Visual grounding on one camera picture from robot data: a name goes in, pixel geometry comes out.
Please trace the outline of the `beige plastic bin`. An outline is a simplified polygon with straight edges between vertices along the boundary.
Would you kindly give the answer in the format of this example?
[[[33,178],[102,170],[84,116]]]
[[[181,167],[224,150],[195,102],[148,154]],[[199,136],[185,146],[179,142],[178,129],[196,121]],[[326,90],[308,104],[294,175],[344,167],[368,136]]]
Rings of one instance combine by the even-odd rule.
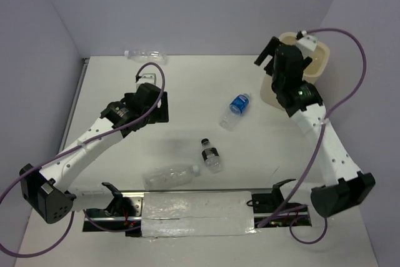
[[[286,32],[280,35],[279,40],[285,44],[294,45],[296,43],[295,37],[296,33]],[[303,79],[314,84],[324,72],[329,56],[329,48],[323,42],[317,41],[316,49],[311,55],[312,63],[304,70]],[[284,108],[278,103],[276,95],[271,89],[271,83],[271,77],[265,75],[260,89],[260,98],[266,104],[284,111]]]

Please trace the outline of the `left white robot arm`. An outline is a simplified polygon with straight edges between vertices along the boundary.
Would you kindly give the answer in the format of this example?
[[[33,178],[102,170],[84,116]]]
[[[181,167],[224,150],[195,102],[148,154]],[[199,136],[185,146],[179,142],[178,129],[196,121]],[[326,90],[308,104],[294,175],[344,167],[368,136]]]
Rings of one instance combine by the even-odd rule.
[[[168,94],[151,83],[140,84],[134,93],[126,93],[111,102],[94,124],[69,145],[66,155],[41,170],[25,165],[20,174],[23,198],[48,224],[54,224],[72,211],[101,209],[115,216],[130,206],[122,192],[109,182],[91,188],[74,187],[74,180],[103,152],[127,135],[148,124],[169,121]]]

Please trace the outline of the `large clear front bottle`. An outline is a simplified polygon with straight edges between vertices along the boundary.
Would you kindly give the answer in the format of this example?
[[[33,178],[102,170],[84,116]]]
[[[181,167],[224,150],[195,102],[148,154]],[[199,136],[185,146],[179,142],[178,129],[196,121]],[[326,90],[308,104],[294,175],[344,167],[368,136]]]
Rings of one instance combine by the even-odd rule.
[[[175,165],[147,172],[143,174],[142,181],[147,191],[165,190],[188,184],[200,175],[198,165]]]

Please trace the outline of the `small black label bottle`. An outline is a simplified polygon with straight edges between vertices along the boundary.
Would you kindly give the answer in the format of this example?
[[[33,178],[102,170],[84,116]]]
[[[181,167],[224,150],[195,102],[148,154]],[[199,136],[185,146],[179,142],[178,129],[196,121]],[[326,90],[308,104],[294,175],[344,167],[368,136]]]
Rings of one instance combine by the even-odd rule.
[[[221,172],[223,170],[223,165],[217,149],[207,138],[201,140],[201,145],[201,156],[207,169],[212,173]]]

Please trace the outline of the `blue label Pocari bottle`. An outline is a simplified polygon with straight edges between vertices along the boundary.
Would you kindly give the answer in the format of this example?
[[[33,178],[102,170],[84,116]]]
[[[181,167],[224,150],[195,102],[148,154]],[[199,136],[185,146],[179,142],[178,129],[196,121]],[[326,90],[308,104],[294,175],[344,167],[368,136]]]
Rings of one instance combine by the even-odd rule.
[[[219,125],[225,130],[232,131],[244,117],[251,95],[248,93],[238,94],[228,105],[220,117]]]

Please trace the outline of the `clear bottle at back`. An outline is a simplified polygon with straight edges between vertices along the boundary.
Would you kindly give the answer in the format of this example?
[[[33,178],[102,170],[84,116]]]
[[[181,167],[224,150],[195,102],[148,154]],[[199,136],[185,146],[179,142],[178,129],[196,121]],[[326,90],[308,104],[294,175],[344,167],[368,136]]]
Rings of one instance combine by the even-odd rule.
[[[167,65],[168,63],[168,56],[161,51],[146,49],[125,50],[124,56],[127,59],[143,64],[153,62],[159,65]]]

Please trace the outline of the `white foil cover sheet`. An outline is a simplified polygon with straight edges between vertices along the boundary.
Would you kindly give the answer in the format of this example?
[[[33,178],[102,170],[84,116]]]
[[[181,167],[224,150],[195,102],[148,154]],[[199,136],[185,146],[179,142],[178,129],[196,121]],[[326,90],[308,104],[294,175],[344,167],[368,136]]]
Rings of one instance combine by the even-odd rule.
[[[256,232],[249,191],[148,193],[143,237],[242,236]]]

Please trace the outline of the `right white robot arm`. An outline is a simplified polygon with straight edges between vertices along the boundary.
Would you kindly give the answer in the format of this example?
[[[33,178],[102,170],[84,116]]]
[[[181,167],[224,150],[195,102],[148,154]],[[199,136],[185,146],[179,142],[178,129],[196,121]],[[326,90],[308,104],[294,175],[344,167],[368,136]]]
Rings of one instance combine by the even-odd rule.
[[[255,60],[271,77],[271,89],[278,103],[297,124],[310,145],[317,147],[315,161],[324,185],[312,188],[311,204],[323,218],[328,218],[361,204],[376,184],[371,173],[363,173],[351,159],[329,121],[323,99],[315,85],[303,78],[312,63],[315,37],[307,35],[294,45],[271,38]]]

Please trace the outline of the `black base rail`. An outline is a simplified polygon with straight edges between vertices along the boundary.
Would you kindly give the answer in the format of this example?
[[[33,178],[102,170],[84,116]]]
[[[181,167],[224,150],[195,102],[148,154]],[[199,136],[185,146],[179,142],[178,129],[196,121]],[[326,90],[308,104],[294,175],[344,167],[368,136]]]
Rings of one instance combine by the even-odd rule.
[[[141,213],[143,198],[146,194],[233,191],[249,191],[251,193],[251,199],[246,204],[253,210],[255,229],[265,219],[268,220],[265,228],[288,227],[291,223],[309,226],[311,221],[306,204],[298,202],[283,204],[284,195],[281,188],[289,182],[289,180],[284,180],[274,184],[271,188],[125,191],[122,195],[130,202],[130,206],[123,206],[122,211],[114,215],[107,214],[102,209],[88,209],[82,230],[85,233],[121,233],[130,238],[144,238],[141,233]]]

